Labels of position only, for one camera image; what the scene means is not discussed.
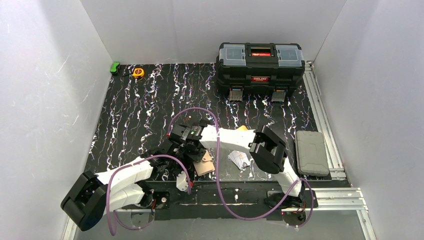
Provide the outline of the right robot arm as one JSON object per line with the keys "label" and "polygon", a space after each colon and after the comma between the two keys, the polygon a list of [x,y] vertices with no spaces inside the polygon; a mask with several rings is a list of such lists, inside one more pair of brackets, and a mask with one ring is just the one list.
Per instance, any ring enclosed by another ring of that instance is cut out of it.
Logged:
{"label": "right robot arm", "polygon": [[215,148],[249,154],[261,171],[276,179],[283,193],[303,198],[305,188],[288,159],[286,143],[265,125],[256,130],[235,130],[216,128],[209,121],[201,120],[192,126],[175,125],[167,137],[183,144],[187,152]]}

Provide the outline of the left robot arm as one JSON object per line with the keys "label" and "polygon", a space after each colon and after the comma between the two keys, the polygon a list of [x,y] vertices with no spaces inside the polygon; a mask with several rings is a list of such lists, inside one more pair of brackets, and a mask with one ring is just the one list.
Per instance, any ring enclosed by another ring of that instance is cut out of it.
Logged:
{"label": "left robot arm", "polygon": [[156,209],[167,206],[169,194],[147,182],[152,174],[161,171],[173,174],[177,189],[188,192],[193,186],[193,167],[193,160],[177,147],[158,147],[112,170],[83,172],[61,201],[60,208],[82,231],[90,230],[106,216],[114,233],[117,210],[135,205],[154,215]]}

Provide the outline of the beige card holder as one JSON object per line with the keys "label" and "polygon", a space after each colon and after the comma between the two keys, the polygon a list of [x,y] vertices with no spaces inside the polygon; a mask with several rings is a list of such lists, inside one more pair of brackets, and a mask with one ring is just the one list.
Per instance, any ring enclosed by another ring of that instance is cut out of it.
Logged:
{"label": "beige card holder", "polygon": [[198,161],[194,161],[193,165],[197,176],[203,176],[215,171],[215,165],[208,150],[201,153]]}

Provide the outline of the white card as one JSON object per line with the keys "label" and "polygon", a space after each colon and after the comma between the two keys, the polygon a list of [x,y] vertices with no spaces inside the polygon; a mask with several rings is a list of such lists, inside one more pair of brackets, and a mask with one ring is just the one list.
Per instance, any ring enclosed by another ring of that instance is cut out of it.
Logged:
{"label": "white card", "polygon": [[250,159],[247,154],[241,151],[233,150],[229,155],[228,159],[234,163],[239,170],[244,170],[251,165]]}

